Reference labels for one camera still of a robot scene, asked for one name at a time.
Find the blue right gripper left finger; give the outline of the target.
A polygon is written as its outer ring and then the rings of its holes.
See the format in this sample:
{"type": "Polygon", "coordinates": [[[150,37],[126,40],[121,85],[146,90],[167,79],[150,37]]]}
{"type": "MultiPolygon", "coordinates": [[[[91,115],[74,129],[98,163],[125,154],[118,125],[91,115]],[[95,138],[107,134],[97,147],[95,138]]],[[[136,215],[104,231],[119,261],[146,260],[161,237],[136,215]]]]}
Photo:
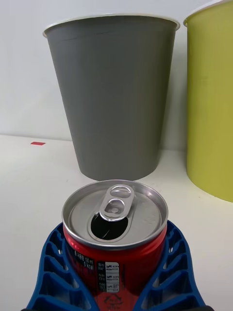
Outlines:
{"type": "Polygon", "coordinates": [[[68,262],[63,226],[48,236],[40,257],[38,276],[26,311],[97,311],[87,287],[68,262]]]}

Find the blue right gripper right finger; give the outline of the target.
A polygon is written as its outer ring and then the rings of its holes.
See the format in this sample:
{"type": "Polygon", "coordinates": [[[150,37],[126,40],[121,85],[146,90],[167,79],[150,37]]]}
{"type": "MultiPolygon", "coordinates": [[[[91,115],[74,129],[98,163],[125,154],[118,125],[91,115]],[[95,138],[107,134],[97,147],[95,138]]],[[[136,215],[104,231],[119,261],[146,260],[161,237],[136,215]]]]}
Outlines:
{"type": "Polygon", "coordinates": [[[136,311],[211,311],[197,288],[190,249],[182,232],[168,222],[163,254],[141,292],[136,311]]]}

